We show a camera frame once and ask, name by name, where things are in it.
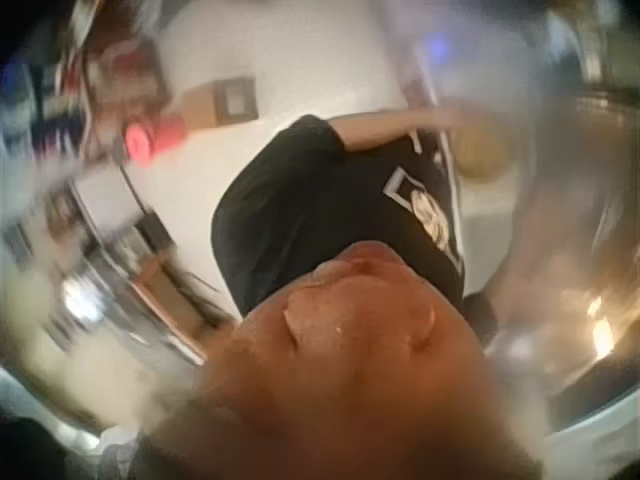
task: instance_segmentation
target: man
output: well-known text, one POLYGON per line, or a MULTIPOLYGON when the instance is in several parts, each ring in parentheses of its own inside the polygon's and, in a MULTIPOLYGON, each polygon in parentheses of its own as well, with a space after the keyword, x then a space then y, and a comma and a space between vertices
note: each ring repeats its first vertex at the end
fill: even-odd
POLYGON ((251 162, 212 227, 245 320, 210 349, 197 398, 143 442, 134 478, 538 478, 481 347, 509 296, 462 314, 433 132, 466 121, 450 107, 307 116, 251 162))

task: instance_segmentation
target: hair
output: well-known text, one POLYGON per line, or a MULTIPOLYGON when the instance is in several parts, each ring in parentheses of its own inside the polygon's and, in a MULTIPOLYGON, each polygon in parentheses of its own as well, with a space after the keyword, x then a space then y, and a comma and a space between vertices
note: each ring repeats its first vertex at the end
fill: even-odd
MULTIPOLYGON (((242 467, 251 465, 253 471, 260 472, 260 478, 282 478, 282 470, 276 471, 271 466, 271 459, 265 462, 268 453, 279 452, 286 457, 287 449, 281 445, 274 446, 278 440, 274 437, 256 435, 245 436, 243 432, 236 435, 233 432, 235 420, 225 419, 226 414, 205 412, 202 407, 187 407, 180 414, 170 420, 169 428, 162 432, 144 437, 140 440, 139 448, 129 469, 129 480, 218 480, 221 473, 215 471, 210 462, 216 453, 226 455, 220 451, 221 445, 230 446, 234 456, 241 459, 242 467), (203 473, 213 468, 214 471, 203 473)), ((250 426, 238 424, 238 430, 250 426)), ((462 450, 443 441, 425 440, 424 444, 416 445, 413 452, 408 452, 405 463, 394 469, 397 474, 392 478, 402 479, 517 479, 538 480, 542 478, 543 468, 539 461, 533 460, 524 450, 509 438, 488 440, 494 443, 492 451, 499 453, 499 458, 483 458, 478 451, 462 450)), ((229 474, 224 480, 245 480, 246 472, 234 476, 229 474)), ((314 472, 309 472, 301 478, 316 478, 314 472)), ((344 478, 354 478, 345 474, 344 478)))

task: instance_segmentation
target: bright light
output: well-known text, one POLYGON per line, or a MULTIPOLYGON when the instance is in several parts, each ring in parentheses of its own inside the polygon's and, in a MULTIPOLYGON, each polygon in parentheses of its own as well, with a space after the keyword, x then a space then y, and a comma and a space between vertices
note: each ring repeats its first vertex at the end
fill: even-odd
POLYGON ((613 332, 606 318, 598 320, 593 327, 593 343, 598 353, 598 360, 606 357, 613 351, 613 332))
POLYGON ((87 281, 69 278, 63 286, 64 305, 75 318, 95 323, 102 318, 103 305, 99 292, 87 281))
POLYGON ((589 305, 589 308, 587 309, 587 313, 589 314, 589 316, 595 317, 596 313, 598 313, 598 310, 600 310, 601 305, 602 305, 601 297, 598 297, 593 302, 591 302, 591 305, 589 305))

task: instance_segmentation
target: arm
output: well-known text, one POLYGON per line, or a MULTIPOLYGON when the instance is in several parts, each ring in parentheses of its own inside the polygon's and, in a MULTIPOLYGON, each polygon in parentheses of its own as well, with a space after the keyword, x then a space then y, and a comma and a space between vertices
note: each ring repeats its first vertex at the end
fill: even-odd
POLYGON ((376 148, 413 131, 462 126, 470 115, 458 107, 433 107, 337 117, 329 120, 348 152, 376 148))
POLYGON ((498 328, 526 313, 523 306, 539 289, 539 271, 559 245, 575 238, 578 227, 565 203, 559 192, 539 186, 516 212, 509 254, 483 291, 498 328))

